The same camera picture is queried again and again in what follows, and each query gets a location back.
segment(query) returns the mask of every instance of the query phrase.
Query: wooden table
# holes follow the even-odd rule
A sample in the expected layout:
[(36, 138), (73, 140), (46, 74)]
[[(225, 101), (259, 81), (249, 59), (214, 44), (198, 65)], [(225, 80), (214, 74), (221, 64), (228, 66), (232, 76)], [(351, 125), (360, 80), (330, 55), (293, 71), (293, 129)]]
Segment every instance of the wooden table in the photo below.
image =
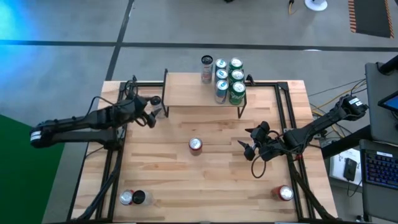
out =
[[(313, 120), (304, 82), (287, 81), (298, 127)], [(101, 96), (116, 101), (120, 82), (104, 82)], [(142, 87), (140, 95), (159, 95), (159, 87)], [(236, 108), (174, 107), (169, 118), (158, 119), (155, 128), (128, 125), (118, 195), (126, 190), (151, 192), (155, 204), (124, 206), (117, 197), (114, 222), (274, 222), (297, 221), (293, 200), (276, 202), (272, 188), (291, 185), (285, 156), (267, 163), (264, 177), (251, 175), (251, 163), (245, 160), (237, 140), (250, 142), (245, 128), (268, 121), (280, 130), (275, 91), (268, 87), (247, 88), (248, 105), (241, 119)], [(99, 107), (107, 106), (100, 102)], [(192, 156), (191, 138), (203, 141), (203, 153)], [(91, 143), (88, 153), (100, 146)], [(336, 216), (321, 151), (308, 147), (304, 153), (310, 187), (320, 203)], [(101, 150), (84, 163), (73, 217), (78, 217), (91, 203), (101, 185), (106, 151)], [(260, 173), (263, 163), (255, 164)], [(305, 199), (301, 192), (305, 210)], [(108, 211), (109, 195), (104, 203)]]

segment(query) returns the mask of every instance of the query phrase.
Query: wooden shelf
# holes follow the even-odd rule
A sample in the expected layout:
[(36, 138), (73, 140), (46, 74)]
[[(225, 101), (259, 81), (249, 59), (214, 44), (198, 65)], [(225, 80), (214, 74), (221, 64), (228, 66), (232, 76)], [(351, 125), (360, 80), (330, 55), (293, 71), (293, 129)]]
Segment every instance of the wooden shelf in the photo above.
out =
[(241, 104), (232, 105), (228, 97), (225, 103), (218, 104), (215, 100), (214, 79), (209, 84), (203, 84), (200, 73), (167, 73), (164, 82), (165, 106), (244, 106), (244, 99)]

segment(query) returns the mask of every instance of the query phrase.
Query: concrete floor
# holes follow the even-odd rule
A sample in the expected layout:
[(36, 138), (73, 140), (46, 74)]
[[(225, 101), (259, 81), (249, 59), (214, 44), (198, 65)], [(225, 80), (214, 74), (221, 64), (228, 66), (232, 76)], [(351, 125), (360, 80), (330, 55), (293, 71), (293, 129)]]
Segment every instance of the concrete floor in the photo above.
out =
[[(128, 2), (0, 1), (0, 43), (116, 42)], [(394, 0), (389, 4), (398, 32), (398, 7)], [(124, 42), (342, 48), (319, 52), (121, 47), (112, 80), (127, 80), (133, 74), (139, 80), (161, 80), (164, 68), (197, 72), (200, 57), (210, 54), (214, 58), (242, 58), (245, 71), (258, 80), (304, 80), (311, 94), (364, 78), (366, 62), (385, 62), (397, 54), (344, 48), (398, 46), (398, 39), (350, 32), (346, 1), (329, 1), (328, 9), (319, 13), (309, 11), (301, 0), (294, 8), (297, 12), (289, 17), (287, 1), (235, 0), (226, 4), (222, 0), (135, 0)], [(0, 45), (0, 114), (33, 126), (46, 119), (86, 113), (92, 97), (100, 94), (114, 47), (31, 44)], [(320, 105), (351, 86), (312, 96), (310, 101)], [(367, 102), (365, 91), (358, 96)], [(355, 131), (369, 124), (369, 118), (341, 124)], [(68, 144), (64, 150), (44, 223), (66, 219), (84, 148), (84, 144)], [(332, 191), (339, 217), (354, 220), (361, 214), (361, 194), (348, 198), (344, 188), (334, 185)]]

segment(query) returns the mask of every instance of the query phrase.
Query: silver soda can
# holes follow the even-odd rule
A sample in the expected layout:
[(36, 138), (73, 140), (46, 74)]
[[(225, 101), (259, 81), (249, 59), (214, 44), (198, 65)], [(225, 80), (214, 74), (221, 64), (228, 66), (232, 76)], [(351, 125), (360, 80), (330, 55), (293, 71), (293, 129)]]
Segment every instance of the silver soda can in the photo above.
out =
[(133, 190), (125, 190), (123, 193), (121, 193), (119, 197), (120, 203), (122, 203), (122, 205), (131, 205), (133, 193)]
[(220, 80), (227, 80), (228, 78), (228, 73), (226, 72), (225, 69), (219, 69), (218, 71), (216, 71), (215, 75), (214, 75), (214, 83), (217, 84), (218, 81)]
[(201, 81), (204, 84), (211, 83), (211, 78), (213, 76), (213, 58), (209, 55), (205, 55), (201, 58)]
[(217, 73), (217, 71), (220, 70), (220, 69), (226, 70), (227, 69), (226, 66), (227, 66), (227, 63), (226, 63), (226, 61), (224, 59), (222, 59), (222, 58), (217, 59), (216, 60), (216, 70), (215, 70), (215, 72)]
[(223, 104), (226, 101), (226, 95), (228, 93), (228, 82), (226, 80), (220, 80), (216, 84), (216, 102)]
[(289, 201), (293, 198), (293, 190), (287, 185), (282, 185), (272, 189), (271, 195), (275, 200)]

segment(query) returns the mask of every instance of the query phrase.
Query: green backdrop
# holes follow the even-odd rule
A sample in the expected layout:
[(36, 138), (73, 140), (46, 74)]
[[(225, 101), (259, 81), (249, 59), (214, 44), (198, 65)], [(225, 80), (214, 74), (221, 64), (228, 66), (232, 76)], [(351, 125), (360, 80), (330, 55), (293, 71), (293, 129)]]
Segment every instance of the green backdrop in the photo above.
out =
[(35, 149), (29, 131), (0, 115), (1, 223), (42, 223), (64, 144)]

